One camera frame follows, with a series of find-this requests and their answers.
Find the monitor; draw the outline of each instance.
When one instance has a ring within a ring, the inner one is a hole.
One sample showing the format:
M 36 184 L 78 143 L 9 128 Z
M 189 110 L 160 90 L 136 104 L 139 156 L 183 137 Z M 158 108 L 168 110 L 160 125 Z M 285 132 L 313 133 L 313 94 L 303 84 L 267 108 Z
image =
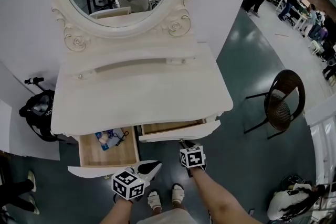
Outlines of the monitor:
M 301 2 L 304 4 L 304 6 L 306 6 L 307 8 L 310 5 L 310 2 L 308 0 L 301 0 Z

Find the white sandal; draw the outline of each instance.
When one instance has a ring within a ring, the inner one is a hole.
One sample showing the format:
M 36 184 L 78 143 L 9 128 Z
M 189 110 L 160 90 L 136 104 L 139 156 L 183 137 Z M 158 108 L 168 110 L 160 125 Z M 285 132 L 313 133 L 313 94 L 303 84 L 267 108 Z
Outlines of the white sandal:
M 156 190 L 152 190 L 148 194 L 148 204 L 149 206 L 155 210 L 155 208 L 160 207 L 162 210 L 161 202 L 160 202 L 160 195 Z
M 175 183 L 172 187 L 172 203 L 176 201 L 179 204 L 181 204 L 183 198 L 184 198 L 184 188 L 180 184 Z

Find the white shirt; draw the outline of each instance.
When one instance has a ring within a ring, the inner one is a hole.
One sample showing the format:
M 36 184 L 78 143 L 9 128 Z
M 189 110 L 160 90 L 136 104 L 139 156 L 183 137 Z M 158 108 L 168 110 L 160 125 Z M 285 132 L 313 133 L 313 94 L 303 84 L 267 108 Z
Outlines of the white shirt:
M 295 191 L 298 188 L 305 188 L 311 190 L 309 184 L 295 184 L 293 190 L 280 191 L 273 196 L 271 203 L 267 210 L 267 216 L 270 220 L 278 220 L 282 218 L 286 211 L 283 209 L 288 208 L 291 205 L 296 205 L 303 200 L 307 199 L 309 195 L 302 191 Z

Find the black chair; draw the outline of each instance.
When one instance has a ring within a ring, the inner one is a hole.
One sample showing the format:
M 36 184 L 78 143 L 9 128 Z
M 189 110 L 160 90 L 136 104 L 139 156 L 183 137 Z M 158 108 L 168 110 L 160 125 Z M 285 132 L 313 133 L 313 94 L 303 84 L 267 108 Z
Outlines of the black chair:
M 291 114 L 285 99 L 296 88 L 298 88 L 299 92 L 299 104 L 295 112 Z M 280 91 L 284 94 L 284 96 L 282 97 L 275 93 L 275 90 Z M 271 139 L 285 132 L 288 129 L 290 123 L 301 114 L 303 108 L 305 107 L 306 93 L 304 90 L 305 89 L 302 80 L 294 71 L 286 69 L 278 73 L 269 92 L 246 97 L 246 99 L 250 99 L 258 96 L 265 96 L 264 109 L 266 119 L 260 124 L 248 129 L 247 131 L 244 131 L 244 134 L 264 125 L 267 122 L 269 122 L 275 129 L 280 131 L 279 133 L 276 133 L 267 139 Z

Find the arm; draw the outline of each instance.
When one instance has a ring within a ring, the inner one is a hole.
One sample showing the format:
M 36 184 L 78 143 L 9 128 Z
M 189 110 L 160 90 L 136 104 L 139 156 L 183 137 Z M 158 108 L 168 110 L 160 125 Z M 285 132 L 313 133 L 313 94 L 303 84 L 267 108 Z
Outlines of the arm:
M 132 203 L 119 198 L 109 214 L 100 224 L 128 224 L 131 216 Z
M 191 168 L 198 191 L 216 224 L 260 224 L 250 217 L 236 198 L 214 182 L 202 169 Z

